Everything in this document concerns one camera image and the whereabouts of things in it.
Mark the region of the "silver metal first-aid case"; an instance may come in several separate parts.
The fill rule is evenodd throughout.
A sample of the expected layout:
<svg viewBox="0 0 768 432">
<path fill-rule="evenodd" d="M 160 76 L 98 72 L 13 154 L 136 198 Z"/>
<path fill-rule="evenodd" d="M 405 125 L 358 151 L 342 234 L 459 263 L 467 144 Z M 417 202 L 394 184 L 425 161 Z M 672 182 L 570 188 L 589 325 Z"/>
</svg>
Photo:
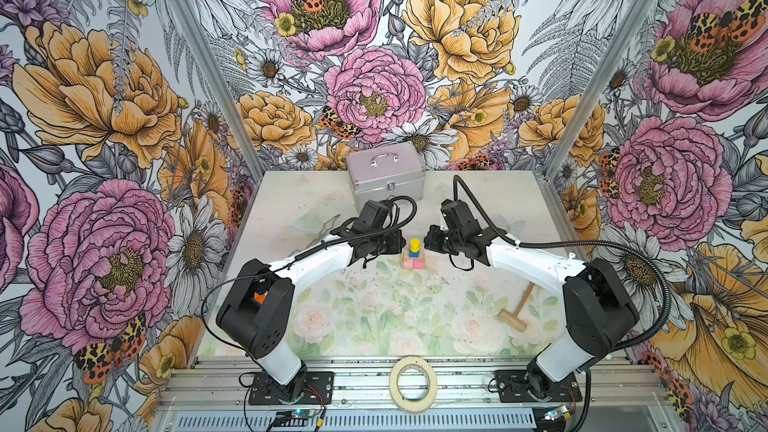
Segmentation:
<svg viewBox="0 0 768 432">
<path fill-rule="evenodd" d="M 402 195 L 418 201 L 423 197 L 426 168 L 410 142 L 353 152 L 345 162 L 359 212 L 369 200 Z"/>
</svg>

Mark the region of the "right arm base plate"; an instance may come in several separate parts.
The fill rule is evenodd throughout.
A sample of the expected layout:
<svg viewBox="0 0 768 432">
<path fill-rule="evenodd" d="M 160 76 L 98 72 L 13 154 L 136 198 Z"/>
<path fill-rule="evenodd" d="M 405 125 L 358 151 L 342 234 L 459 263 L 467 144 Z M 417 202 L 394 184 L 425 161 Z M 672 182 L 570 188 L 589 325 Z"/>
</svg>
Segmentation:
<svg viewBox="0 0 768 432">
<path fill-rule="evenodd" d="M 545 375 L 523 369 L 500 369 L 494 372 L 488 390 L 495 392 L 502 403 L 567 402 L 582 400 L 582 393 L 573 373 L 560 382 Z"/>
</svg>

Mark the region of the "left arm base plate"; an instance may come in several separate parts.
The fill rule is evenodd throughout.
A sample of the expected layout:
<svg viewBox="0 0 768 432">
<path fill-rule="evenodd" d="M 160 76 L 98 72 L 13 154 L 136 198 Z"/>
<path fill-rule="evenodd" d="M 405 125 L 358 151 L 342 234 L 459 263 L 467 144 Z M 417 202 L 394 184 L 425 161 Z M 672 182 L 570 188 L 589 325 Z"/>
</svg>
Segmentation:
<svg viewBox="0 0 768 432">
<path fill-rule="evenodd" d="M 257 372 L 246 401 L 251 406 L 329 405 L 334 379 L 330 371 L 300 372 L 288 385 L 280 385 L 265 372 Z"/>
</svg>

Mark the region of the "short natural wood block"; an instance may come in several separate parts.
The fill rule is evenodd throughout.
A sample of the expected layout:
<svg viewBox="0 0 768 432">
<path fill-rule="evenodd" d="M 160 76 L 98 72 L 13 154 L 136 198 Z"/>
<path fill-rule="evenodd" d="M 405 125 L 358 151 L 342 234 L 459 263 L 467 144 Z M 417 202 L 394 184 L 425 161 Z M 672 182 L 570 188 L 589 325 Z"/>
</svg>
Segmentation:
<svg viewBox="0 0 768 432">
<path fill-rule="evenodd" d="M 403 253 L 403 260 L 420 260 L 423 261 L 425 259 L 425 255 L 423 252 L 420 252 L 418 255 L 412 255 L 409 251 L 405 251 Z"/>
</svg>

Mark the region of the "left aluminium frame post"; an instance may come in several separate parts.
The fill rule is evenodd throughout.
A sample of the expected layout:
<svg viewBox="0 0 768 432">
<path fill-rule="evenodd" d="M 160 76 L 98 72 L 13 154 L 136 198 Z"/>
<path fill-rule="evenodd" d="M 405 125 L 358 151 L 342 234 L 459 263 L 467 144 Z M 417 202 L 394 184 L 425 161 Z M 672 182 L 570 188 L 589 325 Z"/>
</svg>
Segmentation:
<svg viewBox="0 0 768 432">
<path fill-rule="evenodd" d="M 182 28 L 182 32 L 205 76 L 213 97 L 221 108 L 255 185 L 259 186 L 263 180 L 265 168 L 258 157 L 251 137 L 237 110 L 235 99 L 220 71 L 216 57 L 207 40 L 205 30 L 197 18 L 197 9 L 192 0 L 167 0 L 167 2 L 174 18 Z"/>
</svg>

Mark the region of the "aluminium front rail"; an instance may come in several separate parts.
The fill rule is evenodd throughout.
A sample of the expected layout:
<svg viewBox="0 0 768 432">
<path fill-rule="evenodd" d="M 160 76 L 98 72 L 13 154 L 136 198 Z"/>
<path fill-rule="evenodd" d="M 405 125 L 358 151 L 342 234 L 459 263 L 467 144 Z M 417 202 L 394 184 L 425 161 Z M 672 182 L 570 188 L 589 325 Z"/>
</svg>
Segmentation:
<svg viewBox="0 0 768 432">
<path fill-rule="evenodd" d="M 679 431 L 652 369 L 610 358 L 548 401 L 523 386 L 523 357 L 430 357 L 427 369 L 389 357 L 307 361 L 309 385 L 283 403 L 256 365 L 206 357 L 177 372 L 157 431 Z"/>
</svg>

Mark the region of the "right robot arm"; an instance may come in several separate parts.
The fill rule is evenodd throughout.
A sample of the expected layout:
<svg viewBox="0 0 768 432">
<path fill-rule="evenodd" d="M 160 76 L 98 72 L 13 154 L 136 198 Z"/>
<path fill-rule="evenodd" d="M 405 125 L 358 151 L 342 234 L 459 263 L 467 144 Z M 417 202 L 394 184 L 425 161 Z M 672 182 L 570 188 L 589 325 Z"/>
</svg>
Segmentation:
<svg viewBox="0 0 768 432">
<path fill-rule="evenodd" d="M 443 227 L 432 225 L 425 248 L 512 272 L 559 295 L 565 331 L 528 364 L 528 390 L 542 399 L 576 371 L 613 351 L 639 321 L 639 313 L 613 267 L 603 259 L 558 256 L 539 244 L 528 248 L 513 236 L 483 228 L 462 200 L 441 204 Z"/>
</svg>

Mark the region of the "aluminium frame post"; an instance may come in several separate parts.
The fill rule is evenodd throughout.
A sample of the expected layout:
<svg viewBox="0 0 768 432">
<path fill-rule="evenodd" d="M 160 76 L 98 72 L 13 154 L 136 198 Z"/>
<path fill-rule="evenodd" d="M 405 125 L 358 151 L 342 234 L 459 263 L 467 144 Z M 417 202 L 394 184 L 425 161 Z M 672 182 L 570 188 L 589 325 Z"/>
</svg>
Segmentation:
<svg viewBox="0 0 768 432">
<path fill-rule="evenodd" d="M 558 168 L 572 150 L 582 128 L 598 105 L 602 91 L 615 70 L 616 62 L 620 60 L 620 54 L 630 46 L 632 38 L 645 20 L 648 11 L 657 4 L 657 1 L 632 0 L 626 17 L 618 21 L 613 38 L 598 62 L 563 135 L 545 164 L 543 174 L 546 181 L 554 180 Z"/>
<path fill-rule="evenodd" d="M 237 110 L 235 99 L 220 71 L 216 57 L 207 40 L 205 30 L 197 18 L 197 9 L 192 0 L 167 0 L 167 2 L 174 18 L 182 28 L 182 32 L 205 76 L 213 97 L 221 108 L 255 185 L 259 186 L 263 180 L 265 168 L 258 157 L 251 137 Z"/>
</svg>

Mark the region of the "masking tape roll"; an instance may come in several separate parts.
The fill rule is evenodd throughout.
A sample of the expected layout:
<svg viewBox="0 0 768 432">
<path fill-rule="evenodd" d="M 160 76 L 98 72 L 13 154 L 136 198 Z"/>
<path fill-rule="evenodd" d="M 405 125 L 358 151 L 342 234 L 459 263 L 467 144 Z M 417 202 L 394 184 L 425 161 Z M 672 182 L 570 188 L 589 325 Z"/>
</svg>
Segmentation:
<svg viewBox="0 0 768 432">
<path fill-rule="evenodd" d="M 432 365 L 422 357 L 400 358 L 389 374 L 389 394 L 402 412 L 418 415 L 434 404 L 438 379 Z"/>
</svg>

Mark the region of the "right aluminium frame post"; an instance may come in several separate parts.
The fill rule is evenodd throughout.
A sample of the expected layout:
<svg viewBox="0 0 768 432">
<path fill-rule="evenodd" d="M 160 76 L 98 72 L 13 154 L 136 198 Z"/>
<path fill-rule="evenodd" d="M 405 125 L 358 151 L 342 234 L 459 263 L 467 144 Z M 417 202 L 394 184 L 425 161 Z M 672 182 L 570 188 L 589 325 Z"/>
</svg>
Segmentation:
<svg viewBox="0 0 768 432">
<path fill-rule="evenodd" d="M 554 180 L 558 168 L 572 150 L 582 128 L 598 105 L 602 91 L 615 70 L 616 62 L 620 60 L 620 54 L 630 46 L 632 38 L 645 20 L 648 11 L 657 4 L 657 1 L 632 0 L 626 17 L 618 21 L 613 38 L 598 62 L 563 135 L 545 164 L 543 174 L 546 181 Z"/>
</svg>

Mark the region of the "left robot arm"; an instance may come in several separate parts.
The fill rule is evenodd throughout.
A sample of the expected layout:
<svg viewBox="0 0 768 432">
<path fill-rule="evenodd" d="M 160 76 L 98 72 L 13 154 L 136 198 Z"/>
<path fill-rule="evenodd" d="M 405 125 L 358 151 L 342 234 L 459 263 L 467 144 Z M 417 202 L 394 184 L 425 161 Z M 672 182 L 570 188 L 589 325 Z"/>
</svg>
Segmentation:
<svg viewBox="0 0 768 432">
<path fill-rule="evenodd" d="M 331 229 L 318 244 L 271 263 L 246 262 L 236 278 L 225 282 L 230 289 L 217 312 L 216 326 L 274 384 L 302 384 L 306 366 L 286 339 L 299 288 L 359 261 L 399 255 L 406 245 L 402 229 L 416 213 L 411 197 L 369 200 L 357 216 Z"/>
</svg>

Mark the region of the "wooden toy mallet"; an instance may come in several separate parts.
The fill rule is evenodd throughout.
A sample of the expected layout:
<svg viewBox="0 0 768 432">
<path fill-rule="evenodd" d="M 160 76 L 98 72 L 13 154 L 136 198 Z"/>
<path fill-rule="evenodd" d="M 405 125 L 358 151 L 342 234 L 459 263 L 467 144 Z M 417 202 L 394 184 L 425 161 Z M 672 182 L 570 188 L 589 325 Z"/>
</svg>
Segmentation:
<svg viewBox="0 0 768 432">
<path fill-rule="evenodd" d="M 526 287 L 519 302 L 517 303 L 515 309 L 513 311 L 509 311 L 506 308 L 503 308 L 499 311 L 497 315 L 497 317 L 502 322 L 506 323 L 517 332 L 523 333 L 528 329 L 528 324 L 524 320 L 520 319 L 519 315 L 522 312 L 524 306 L 526 305 L 526 302 L 528 301 L 534 288 L 535 288 L 535 284 L 533 282 L 530 282 Z"/>
</svg>

